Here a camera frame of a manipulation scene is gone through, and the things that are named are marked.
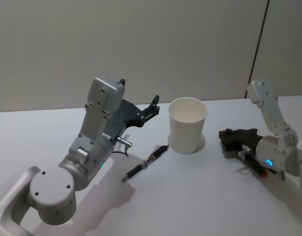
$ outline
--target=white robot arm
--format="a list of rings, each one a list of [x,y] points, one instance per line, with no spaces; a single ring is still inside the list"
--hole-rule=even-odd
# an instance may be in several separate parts
[[[266,136],[256,147],[256,159],[261,165],[299,176],[302,189],[302,140],[283,119],[269,81],[257,80],[247,87],[252,103],[262,112],[268,129],[277,137]]]
[[[285,172],[299,176],[302,188],[302,140],[298,142],[295,130],[284,121],[270,82],[253,81],[247,91],[275,136],[262,137],[257,129],[222,130],[219,138],[225,151],[238,151],[239,159],[261,177],[266,177],[267,171],[278,174],[281,180],[285,179]]]
[[[125,80],[107,76],[93,80],[86,115],[69,153],[59,167],[40,170],[30,167],[16,175],[0,196],[0,236],[33,236],[20,227],[30,207],[47,224],[67,222],[76,210],[75,191],[85,189],[108,157],[116,142],[127,150],[131,143],[121,135],[130,126],[142,127],[159,113],[159,96],[143,111],[123,100]]]

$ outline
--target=paper cup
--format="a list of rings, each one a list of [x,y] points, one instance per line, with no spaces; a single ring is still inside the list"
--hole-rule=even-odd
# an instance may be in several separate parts
[[[193,153],[200,142],[207,107],[198,99],[181,97],[172,101],[168,113],[172,148],[181,154]]]

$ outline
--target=pen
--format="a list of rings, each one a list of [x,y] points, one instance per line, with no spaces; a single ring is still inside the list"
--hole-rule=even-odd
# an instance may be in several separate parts
[[[122,182],[126,182],[130,178],[132,178],[134,175],[139,173],[141,170],[145,169],[148,165],[153,163],[155,160],[157,160],[164,152],[167,151],[169,145],[160,146],[155,152],[153,152],[147,159],[142,161],[140,164],[138,164],[136,167],[134,167],[132,170],[130,170],[121,180]]]

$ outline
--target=table surface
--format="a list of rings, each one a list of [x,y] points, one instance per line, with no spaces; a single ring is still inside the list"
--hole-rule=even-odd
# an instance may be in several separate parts
[[[161,104],[160,114],[143,128],[126,131],[134,144],[130,157],[113,154],[92,183],[77,192],[78,207],[70,221],[50,226],[30,209],[21,225],[36,236],[302,235],[298,178],[261,179],[240,161],[225,158],[220,146],[218,132],[226,128],[257,128],[269,135],[261,111],[249,99],[206,104],[201,151],[181,155],[170,148],[127,184],[121,183],[156,146],[167,144],[168,104]],[[280,97],[279,104],[301,139],[302,96]],[[0,113],[0,188],[22,167],[57,166],[84,114],[84,109]]]

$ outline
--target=gray wall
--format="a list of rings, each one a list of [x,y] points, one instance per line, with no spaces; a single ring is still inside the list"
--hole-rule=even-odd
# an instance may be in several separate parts
[[[81,107],[91,80],[125,98],[245,94],[265,0],[0,0],[0,111]]]
[[[302,94],[302,0],[271,0],[252,79],[278,95]]]

